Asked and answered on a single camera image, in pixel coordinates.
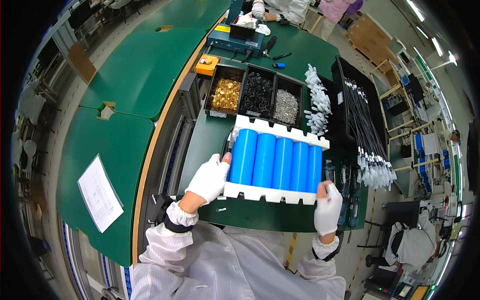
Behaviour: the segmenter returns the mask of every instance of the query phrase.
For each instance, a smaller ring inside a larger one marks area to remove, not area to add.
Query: silver screw
[[[278,90],[273,117],[288,124],[295,124],[298,106],[295,96],[287,91]]]

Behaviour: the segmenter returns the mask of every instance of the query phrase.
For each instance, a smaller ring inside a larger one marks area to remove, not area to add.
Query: tissue box
[[[238,19],[239,16],[233,19],[232,23],[230,23],[230,37],[244,41],[251,41],[253,39],[253,35],[255,34],[255,28],[236,25],[235,23],[238,21]]]

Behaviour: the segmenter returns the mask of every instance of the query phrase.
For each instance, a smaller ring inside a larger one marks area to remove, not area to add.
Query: worker's right hand
[[[276,14],[266,12],[265,13],[265,21],[269,21],[269,22],[276,21]]]
[[[317,188],[317,208],[313,215],[315,229],[320,236],[335,232],[342,209],[342,195],[330,181],[320,182]]]
[[[232,154],[230,152],[223,156],[222,162],[220,162],[220,154],[213,154],[206,163],[198,168],[188,188],[185,189],[185,193],[197,194],[205,199],[205,204],[215,200],[223,191],[231,161]]]
[[[252,5],[252,15],[258,20],[265,21],[265,5],[262,0],[255,0]]]

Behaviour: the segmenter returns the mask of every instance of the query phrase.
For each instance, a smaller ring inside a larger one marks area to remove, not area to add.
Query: cylindrical battery
[[[281,137],[276,140],[275,159],[273,163],[272,189],[288,191],[292,170],[293,141]]]
[[[252,184],[253,163],[257,147],[257,132],[252,129],[240,129],[233,145],[230,182]]]
[[[307,165],[308,144],[305,142],[293,143],[291,191],[305,192],[307,190]]]
[[[308,147],[307,192],[317,192],[317,186],[322,181],[322,148]]]
[[[255,164],[253,165],[252,185],[254,186],[272,187],[275,141],[276,137],[273,134],[261,133],[258,135]]]

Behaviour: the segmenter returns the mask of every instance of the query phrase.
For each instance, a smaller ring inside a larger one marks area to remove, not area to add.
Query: wooden table edge
[[[135,211],[133,213],[133,230],[132,230],[132,266],[135,266],[138,261],[138,227],[140,225],[140,209],[142,207],[142,200],[143,200],[143,193],[145,189],[145,181],[147,178],[147,173],[148,169],[150,168],[150,162],[152,160],[152,155],[155,149],[155,145],[158,139],[158,136],[160,134],[160,130],[162,129],[163,122],[165,121],[165,118],[168,114],[168,110],[171,107],[171,104],[173,102],[173,99],[175,98],[175,95],[177,94],[178,89],[180,88],[181,83],[185,79],[185,76],[187,76],[187,73],[192,69],[193,64],[197,60],[197,57],[202,50],[203,46],[207,42],[208,35],[212,32],[212,30],[215,28],[215,26],[220,23],[224,19],[225,15],[222,15],[217,22],[212,26],[210,31],[205,35],[203,40],[200,42],[198,45],[197,49],[192,53],[190,56],[189,60],[185,64],[185,67],[183,68],[182,72],[180,73],[177,81],[175,82],[175,85],[173,85],[172,91],[168,95],[167,101],[165,102],[165,105],[162,109],[162,112],[160,114],[160,117],[158,119],[158,123],[155,127],[155,130],[152,135],[152,139],[150,140],[150,144],[148,146],[147,154],[145,156],[145,161],[144,161],[144,166],[142,168],[142,173],[140,175],[140,181],[138,183],[138,191],[137,191],[137,198],[135,201]]]

